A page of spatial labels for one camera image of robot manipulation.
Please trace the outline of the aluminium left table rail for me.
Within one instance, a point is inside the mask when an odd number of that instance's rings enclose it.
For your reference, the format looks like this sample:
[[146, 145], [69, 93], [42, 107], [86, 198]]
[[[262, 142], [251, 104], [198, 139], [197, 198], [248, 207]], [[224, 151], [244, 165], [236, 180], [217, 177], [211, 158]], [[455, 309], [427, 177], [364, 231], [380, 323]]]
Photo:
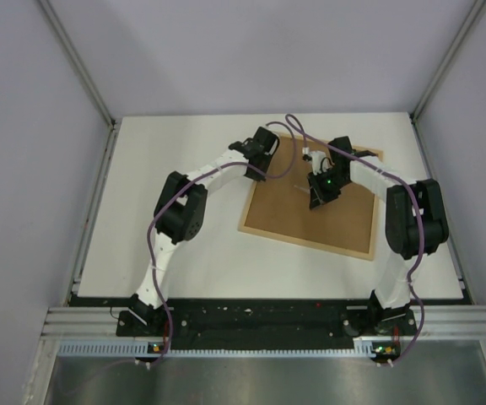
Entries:
[[63, 306], [68, 305], [68, 301], [73, 293], [73, 286], [75, 284], [80, 284], [84, 264], [88, 254], [89, 244], [93, 229], [95, 227], [95, 220], [98, 215], [100, 201], [105, 188], [106, 177], [111, 166], [111, 158], [116, 147], [120, 127], [121, 123], [115, 121], [108, 132], [103, 153], [101, 155], [99, 168], [96, 172], [96, 177], [87, 200], [84, 218], [80, 225], [79, 238], [75, 246], [73, 259], [70, 262], [67, 285], [63, 290], [61, 299]]

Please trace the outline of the aluminium front rail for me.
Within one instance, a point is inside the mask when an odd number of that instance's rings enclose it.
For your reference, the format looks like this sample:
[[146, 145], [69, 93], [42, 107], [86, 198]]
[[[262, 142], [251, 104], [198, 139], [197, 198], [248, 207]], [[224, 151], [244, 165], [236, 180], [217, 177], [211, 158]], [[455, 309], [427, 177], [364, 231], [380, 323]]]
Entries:
[[[486, 305], [427, 305], [421, 340], [486, 340]], [[102, 307], [53, 307], [40, 337], [45, 340], [108, 339], [116, 335], [116, 312]]]

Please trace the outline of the aluminium corner post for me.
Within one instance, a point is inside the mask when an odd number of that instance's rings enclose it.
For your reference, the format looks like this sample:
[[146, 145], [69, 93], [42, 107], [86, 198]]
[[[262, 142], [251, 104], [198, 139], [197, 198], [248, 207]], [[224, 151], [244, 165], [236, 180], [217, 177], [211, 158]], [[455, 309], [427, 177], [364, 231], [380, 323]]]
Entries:
[[92, 79], [88, 69], [86, 68], [83, 58], [79, 55], [78, 50], [73, 44], [73, 41], [65, 29], [61, 19], [57, 15], [57, 11], [51, 4], [51, 1], [35, 0], [35, 5], [40, 10], [40, 13], [45, 19], [50, 31], [61, 47], [62, 53], [66, 57], [69, 66], [78, 78], [84, 93], [87, 95], [93, 107], [100, 115], [102, 121], [109, 128], [114, 127], [116, 122], [115, 118], [110, 113], [95, 84], [95, 81]]
[[472, 32], [478, 25], [478, 22], [486, 12], [486, 0], [472, 1], [467, 15], [464, 17], [460, 27], [456, 31], [450, 45], [446, 48], [440, 63], [435, 69], [430, 81], [424, 88], [423, 93], [418, 99], [413, 110], [410, 112], [412, 124], [416, 124], [427, 110], [429, 103], [435, 97], [442, 82], [446, 79], [447, 74], [452, 69], [456, 59], [460, 55], [463, 47], [467, 44]]

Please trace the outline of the aluminium right corner post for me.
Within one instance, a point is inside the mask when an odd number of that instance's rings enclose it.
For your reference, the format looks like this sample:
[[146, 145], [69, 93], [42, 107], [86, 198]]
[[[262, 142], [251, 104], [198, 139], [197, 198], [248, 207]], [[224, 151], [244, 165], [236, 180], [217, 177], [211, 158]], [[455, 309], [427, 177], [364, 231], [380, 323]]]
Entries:
[[464, 17], [460, 27], [456, 31], [450, 45], [446, 48], [440, 63], [435, 69], [430, 81], [424, 88], [423, 93], [418, 99], [413, 110], [410, 112], [412, 124], [416, 124], [427, 110], [429, 103], [435, 97], [442, 82], [446, 79], [447, 74], [452, 69], [456, 59], [460, 55], [463, 47], [467, 44], [472, 32], [478, 25], [478, 22], [486, 12], [486, 0], [472, 1], [467, 15]]

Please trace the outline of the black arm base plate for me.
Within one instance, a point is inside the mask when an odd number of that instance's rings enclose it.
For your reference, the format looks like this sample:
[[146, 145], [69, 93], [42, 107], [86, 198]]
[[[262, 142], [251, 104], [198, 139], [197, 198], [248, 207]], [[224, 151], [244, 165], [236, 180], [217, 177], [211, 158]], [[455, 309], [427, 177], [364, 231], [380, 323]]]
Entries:
[[331, 299], [169, 299], [156, 310], [130, 299], [120, 314], [119, 337], [163, 337], [173, 340], [263, 338], [293, 333], [324, 333], [328, 338], [378, 335], [408, 337], [416, 332], [413, 312], [380, 310], [371, 300]]

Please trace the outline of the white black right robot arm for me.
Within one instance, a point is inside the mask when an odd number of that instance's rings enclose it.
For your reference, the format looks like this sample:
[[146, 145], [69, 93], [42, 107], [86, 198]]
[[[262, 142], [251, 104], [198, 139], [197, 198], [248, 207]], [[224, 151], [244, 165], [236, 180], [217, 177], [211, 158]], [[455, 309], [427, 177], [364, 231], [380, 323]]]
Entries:
[[353, 148], [349, 138], [335, 138], [327, 151], [302, 148], [310, 163], [307, 175], [310, 208], [340, 197], [344, 187], [356, 184], [378, 197], [386, 207], [385, 237], [389, 248], [385, 269], [372, 289], [361, 318], [344, 321], [347, 334], [390, 332], [406, 317], [415, 299], [413, 282], [424, 256], [431, 255], [449, 237], [439, 183], [416, 181], [388, 168], [376, 153]]

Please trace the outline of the aluminium left corner post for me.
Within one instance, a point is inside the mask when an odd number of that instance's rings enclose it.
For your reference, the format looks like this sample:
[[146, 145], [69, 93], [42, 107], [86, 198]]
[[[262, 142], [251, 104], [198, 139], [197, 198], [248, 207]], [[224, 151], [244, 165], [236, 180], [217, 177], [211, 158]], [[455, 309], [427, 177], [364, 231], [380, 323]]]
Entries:
[[79, 55], [78, 50], [73, 44], [73, 41], [65, 29], [61, 19], [57, 15], [57, 11], [51, 4], [51, 1], [35, 0], [35, 5], [40, 10], [40, 13], [45, 19], [50, 31], [61, 47], [62, 53], [66, 57], [69, 66], [78, 78], [84, 93], [87, 95], [93, 107], [100, 115], [102, 121], [109, 128], [114, 127], [116, 122], [115, 118], [110, 113], [95, 84], [95, 81], [92, 79], [88, 69], [86, 68], [83, 58]]

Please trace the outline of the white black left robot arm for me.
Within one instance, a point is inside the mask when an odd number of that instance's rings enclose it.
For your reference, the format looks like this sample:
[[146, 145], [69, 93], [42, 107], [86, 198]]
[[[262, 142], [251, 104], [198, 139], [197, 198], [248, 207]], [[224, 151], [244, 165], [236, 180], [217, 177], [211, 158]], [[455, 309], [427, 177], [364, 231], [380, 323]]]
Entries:
[[149, 264], [129, 305], [135, 324], [144, 333], [155, 334], [164, 325], [165, 316], [159, 309], [168, 308], [170, 260], [201, 230], [208, 198], [238, 178], [266, 180], [279, 145], [279, 135], [259, 127], [253, 137], [230, 144], [211, 163], [189, 173], [174, 171], [168, 175], [147, 230]]

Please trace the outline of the wooden picture frame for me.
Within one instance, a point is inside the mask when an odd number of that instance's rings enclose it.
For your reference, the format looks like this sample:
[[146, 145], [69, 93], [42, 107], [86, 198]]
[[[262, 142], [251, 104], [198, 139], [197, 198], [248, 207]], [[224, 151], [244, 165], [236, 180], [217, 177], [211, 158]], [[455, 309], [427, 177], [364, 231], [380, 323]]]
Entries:
[[255, 182], [238, 230], [321, 251], [372, 261], [375, 258], [379, 198], [351, 183], [340, 196], [310, 208], [307, 174], [311, 165], [297, 157], [277, 180]]

